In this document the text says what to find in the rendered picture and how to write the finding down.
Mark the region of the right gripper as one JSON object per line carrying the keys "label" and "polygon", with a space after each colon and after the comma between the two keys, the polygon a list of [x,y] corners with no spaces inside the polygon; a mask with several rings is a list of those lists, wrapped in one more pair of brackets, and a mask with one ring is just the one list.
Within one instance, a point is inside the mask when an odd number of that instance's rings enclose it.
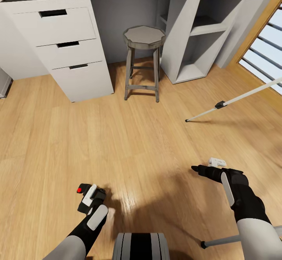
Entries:
{"label": "right gripper", "polygon": [[216,169],[219,169],[219,168],[217,168],[217,167],[207,167],[207,166],[204,166],[204,165],[192,166],[191,168],[194,171],[199,172],[198,174],[200,176],[207,177],[211,180],[216,181],[215,178],[214,178],[214,171]]}

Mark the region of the robot trunk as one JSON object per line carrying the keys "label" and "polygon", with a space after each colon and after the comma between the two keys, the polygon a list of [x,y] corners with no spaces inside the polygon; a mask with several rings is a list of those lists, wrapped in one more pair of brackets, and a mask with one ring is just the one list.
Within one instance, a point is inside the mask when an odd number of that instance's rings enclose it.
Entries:
{"label": "robot trunk", "polygon": [[170,260],[163,233],[119,233],[112,260]]}

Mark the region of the digital camera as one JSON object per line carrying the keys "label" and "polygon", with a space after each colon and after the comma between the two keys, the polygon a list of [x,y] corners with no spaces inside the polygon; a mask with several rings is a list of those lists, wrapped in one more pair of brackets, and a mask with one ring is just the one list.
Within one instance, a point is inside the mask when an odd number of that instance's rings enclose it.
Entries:
{"label": "digital camera", "polygon": [[[78,192],[79,194],[83,194],[82,200],[84,199],[84,197],[86,196],[86,194],[87,194],[87,192],[90,190],[90,188],[91,188],[91,185],[89,185],[89,184],[81,184],[81,185],[78,187],[77,192]],[[94,192],[94,194],[92,195],[91,199],[94,199],[94,197],[95,197],[95,195],[97,194],[98,191],[100,191],[99,188],[97,188],[97,189],[95,190],[95,192]],[[87,206],[85,203],[83,203],[83,202],[81,201],[81,203],[79,204],[77,210],[78,210],[79,212],[81,212],[81,213],[86,213],[87,209],[88,209],[88,206]]]}

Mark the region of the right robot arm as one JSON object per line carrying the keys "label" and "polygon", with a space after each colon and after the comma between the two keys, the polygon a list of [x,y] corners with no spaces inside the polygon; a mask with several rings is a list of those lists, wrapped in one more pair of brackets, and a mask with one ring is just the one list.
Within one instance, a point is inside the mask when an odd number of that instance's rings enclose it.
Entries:
{"label": "right robot arm", "polygon": [[207,166],[191,168],[223,184],[230,208],[234,210],[245,260],[282,260],[282,240],[265,213],[262,199],[255,196],[243,171],[225,167],[224,160],[211,157]]}

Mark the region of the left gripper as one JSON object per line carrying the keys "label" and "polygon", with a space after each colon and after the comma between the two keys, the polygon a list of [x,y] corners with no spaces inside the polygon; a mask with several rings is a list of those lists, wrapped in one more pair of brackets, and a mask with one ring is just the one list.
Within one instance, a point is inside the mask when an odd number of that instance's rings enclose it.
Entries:
{"label": "left gripper", "polygon": [[94,203],[97,203],[97,202],[100,202],[103,204],[104,200],[106,198],[106,194],[105,194],[105,190],[100,188],[100,191],[97,192],[97,194],[95,195],[94,197],[94,200],[92,201],[91,205],[88,207],[87,211],[86,211],[86,215],[88,214],[91,206],[94,204]]}

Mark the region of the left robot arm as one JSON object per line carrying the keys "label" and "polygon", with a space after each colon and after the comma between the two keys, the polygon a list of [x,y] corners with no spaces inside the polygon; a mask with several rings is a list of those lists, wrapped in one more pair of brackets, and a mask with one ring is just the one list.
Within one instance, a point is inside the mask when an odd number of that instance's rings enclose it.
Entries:
{"label": "left robot arm", "polygon": [[91,199],[97,185],[92,185],[82,200],[88,206],[86,217],[42,260],[85,260],[107,220],[108,208],[103,204],[106,194],[100,188]]}

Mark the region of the camera tripod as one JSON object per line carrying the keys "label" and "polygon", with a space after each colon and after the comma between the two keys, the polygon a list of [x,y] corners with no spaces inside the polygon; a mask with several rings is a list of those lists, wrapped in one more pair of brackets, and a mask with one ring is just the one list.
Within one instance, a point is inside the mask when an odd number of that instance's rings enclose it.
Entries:
{"label": "camera tripod", "polygon": [[[238,96],[238,97],[236,97],[236,98],[234,98],[234,99],[232,99],[232,100],[229,100],[229,101],[227,101],[227,102],[221,101],[221,102],[219,102],[219,103],[217,103],[217,104],[215,105],[215,108],[213,108],[213,109],[211,109],[211,110],[209,110],[209,111],[206,111],[206,112],[204,112],[204,113],[202,113],[202,114],[200,114],[200,115],[197,115],[197,116],[195,116],[195,117],[193,117],[193,118],[191,118],[191,119],[186,119],[185,121],[188,122],[188,121],[190,121],[190,120],[192,120],[192,119],[195,119],[195,118],[197,118],[197,117],[199,117],[199,116],[201,116],[201,115],[204,115],[204,114],[209,113],[209,112],[211,112],[211,111],[214,111],[214,110],[216,110],[216,109],[223,108],[223,107],[227,106],[228,104],[230,104],[230,103],[232,103],[232,102],[235,102],[235,101],[237,101],[237,100],[240,100],[240,99],[242,99],[242,98],[244,98],[244,97],[247,97],[247,96],[249,96],[249,95],[251,95],[251,94],[253,94],[253,93],[256,93],[256,92],[258,92],[258,91],[260,91],[260,90],[263,90],[263,89],[265,89],[265,88],[268,88],[268,87],[270,87],[270,86],[272,86],[272,85],[275,85],[275,84],[277,84],[277,83],[279,83],[279,82],[282,82],[282,77],[280,77],[280,78],[278,78],[278,79],[276,79],[276,80],[274,80],[274,81],[272,81],[272,82],[269,82],[269,83],[267,83],[267,84],[265,84],[265,85],[263,85],[263,86],[260,86],[260,87],[258,87],[258,88],[256,88],[256,89],[252,90],[252,91],[249,91],[249,92],[247,92],[247,93],[245,93],[245,94],[243,94],[243,95],[240,95],[240,96]],[[274,229],[276,230],[276,232],[277,232],[277,234],[278,234],[279,237],[282,236],[282,225],[280,225],[280,226],[275,226]],[[228,244],[228,243],[239,242],[239,241],[241,241],[241,240],[240,240],[240,235],[236,235],[236,236],[221,238],[221,239],[217,239],[217,240],[207,241],[207,242],[202,241],[202,242],[201,242],[201,247],[202,247],[203,249],[206,249],[206,248],[209,247],[209,246],[215,246],[215,245],[220,245],[220,244]]]}

